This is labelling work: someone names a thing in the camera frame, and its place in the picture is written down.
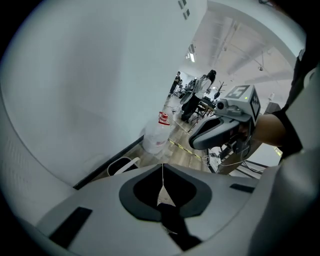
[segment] trash bin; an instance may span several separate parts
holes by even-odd
[[[134,169],[138,169],[139,166],[136,164],[136,162],[139,160],[140,160],[139,157],[136,157],[133,160],[131,160],[129,157],[126,157],[126,156],[121,157],[118,160],[111,163],[106,169],[106,172],[108,173],[109,176],[113,176],[117,171],[119,171],[121,168],[125,167],[126,165],[128,165],[127,168],[125,168],[123,171],[119,173],[124,173]]]

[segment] person in black clothing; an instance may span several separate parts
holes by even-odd
[[[176,89],[176,86],[179,83],[179,81],[180,81],[180,71],[178,71],[178,73],[176,73],[176,77],[175,77],[173,84],[171,86],[171,89],[170,89],[171,95],[174,93],[174,90]]]
[[[291,17],[306,32],[306,45],[297,57],[294,67],[293,80],[289,97],[284,108],[273,114],[262,115],[258,118],[252,139],[272,146],[281,147],[282,159],[299,152],[302,144],[299,137],[289,121],[286,111],[303,90],[305,77],[314,72],[320,60],[319,40],[316,38],[317,30],[314,28],[317,8],[311,8],[309,4],[290,3],[284,0],[271,0],[277,10]],[[247,128],[241,127],[241,133],[246,133]]]
[[[200,88],[192,95],[191,99],[182,106],[183,115],[181,116],[181,120],[188,122],[189,118],[196,111],[197,106],[201,99],[203,98],[205,92],[210,88],[213,82],[216,79],[216,71],[211,70],[208,75],[204,75],[200,78],[201,85]]]

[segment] ceiling light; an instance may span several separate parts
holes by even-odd
[[[192,62],[195,62],[195,56],[194,56],[193,53],[190,53],[190,58],[191,58],[191,61],[192,61]]]

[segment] white shirt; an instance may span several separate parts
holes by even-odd
[[[211,80],[206,78],[205,80],[202,81],[201,83],[201,88],[200,90],[195,94],[195,96],[198,98],[198,99],[202,99],[203,96],[205,95],[206,91],[209,89],[211,85]]]

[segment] desk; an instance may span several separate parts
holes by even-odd
[[[205,118],[206,116],[209,116],[212,112],[215,111],[215,109],[208,105],[207,103],[203,102],[203,101],[200,101],[199,104],[200,106],[204,107],[205,108],[205,111],[204,111],[204,114],[203,115],[200,115],[198,117],[198,119],[195,121],[194,125],[192,125],[192,127],[188,130],[188,133],[192,131],[192,129],[196,126],[196,124],[199,122],[199,120]]]

